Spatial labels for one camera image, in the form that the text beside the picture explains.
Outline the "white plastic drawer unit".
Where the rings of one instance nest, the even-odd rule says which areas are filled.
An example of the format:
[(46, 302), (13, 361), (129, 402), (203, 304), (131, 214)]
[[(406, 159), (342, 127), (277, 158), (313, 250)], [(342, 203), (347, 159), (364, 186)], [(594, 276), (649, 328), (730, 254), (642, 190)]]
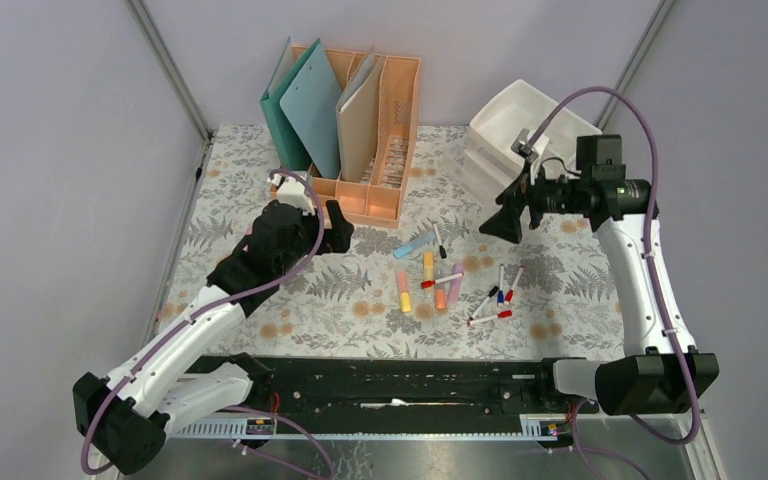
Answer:
[[(455, 169), (463, 189), (489, 212), (495, 198), (516, 178), (523, 158), (512, 150), (519, 134), (539, 127), (557, 102), (522, 79), (496, 94), (472, 118), (465, 136), (464, 157)], [(569, 109), (558, 113), (535, 149), (546, 162), (543, 171), (556, 178), (575, 167), (576, 141), (602, 131)]]

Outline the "green folder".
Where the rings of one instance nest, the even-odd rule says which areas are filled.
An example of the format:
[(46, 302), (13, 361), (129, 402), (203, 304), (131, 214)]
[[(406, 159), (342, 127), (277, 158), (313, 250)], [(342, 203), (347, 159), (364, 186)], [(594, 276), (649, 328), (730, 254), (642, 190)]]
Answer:
[(260, 98), (260, 106), (273, 140), (280, 164), (291, 171), (306, 171), (312, 163), (298, 134), (290, 124), (280, 106), (280, 100), (298, 74), (301, 66), (312, 51), (321, 44), (317, 38), (302, 54), (301, 64), (293, 53), (291, 38), (288, 37), (281, 56), (273, 70), (269, 84)]

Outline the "tan kraft folder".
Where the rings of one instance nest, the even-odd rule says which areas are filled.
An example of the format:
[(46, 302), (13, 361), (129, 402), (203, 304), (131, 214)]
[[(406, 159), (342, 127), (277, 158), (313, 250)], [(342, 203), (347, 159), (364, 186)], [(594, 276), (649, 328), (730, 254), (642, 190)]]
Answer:
[(374, 48), (356, 63), (336, 106), (340, 177), (360, 182), (377, 149), (379, 89), (385, 57)]

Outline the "light blue folder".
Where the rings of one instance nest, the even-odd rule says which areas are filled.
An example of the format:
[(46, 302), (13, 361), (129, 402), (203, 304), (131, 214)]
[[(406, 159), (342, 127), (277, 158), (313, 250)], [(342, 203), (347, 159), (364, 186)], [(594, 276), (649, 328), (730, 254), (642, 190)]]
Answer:
[(282, 165), (305, 170), (313, 165), (321, 177), (340, 173), (336, 105), (342, 91), (319, 40), (310, 45), (291, 67), (281, 87), (280, 112), (285, 125)]

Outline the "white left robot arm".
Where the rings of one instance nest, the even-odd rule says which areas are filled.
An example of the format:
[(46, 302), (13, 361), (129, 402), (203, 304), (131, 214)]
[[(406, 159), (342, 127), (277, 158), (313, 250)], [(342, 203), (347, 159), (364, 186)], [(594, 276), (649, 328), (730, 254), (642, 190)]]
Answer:
[(107, 375), (86, 373), (75, 382), (82, 470), (133, 474), (180, 429), (231, 406), (264, 407), (268, 381), (233, 362), (195, 380), (179, 379), (314, 256), (347, 252), (353, 232), (335, 200), (313, 213), (277, 200), (267, 204), (175, 321)]

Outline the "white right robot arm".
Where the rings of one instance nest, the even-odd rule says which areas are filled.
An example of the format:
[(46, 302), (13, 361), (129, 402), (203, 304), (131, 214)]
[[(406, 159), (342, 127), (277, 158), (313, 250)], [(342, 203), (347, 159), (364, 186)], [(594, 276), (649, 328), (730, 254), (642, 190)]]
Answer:
[(684, 324), (660, 256), (653, 186), (627, 178), (620, 136), (579, 137), (574, 173), (556, 178), (546, 175), (527, 142), (517, 140), (511, 149), (524, 166), (497, 196), (500, 209), (481, 233), (518, 243), (523, 213), (530, 229), (546, 214), (582, 216), (608, 259), (622, 307), (624, 357), (543, 361), (545, 377), (533, 386), (537, 405), (557, 412), (576, 396), (597, 401), (609, 415), (690, 411), (719, 375), (719, 363), (714, 354), (698, 351)]

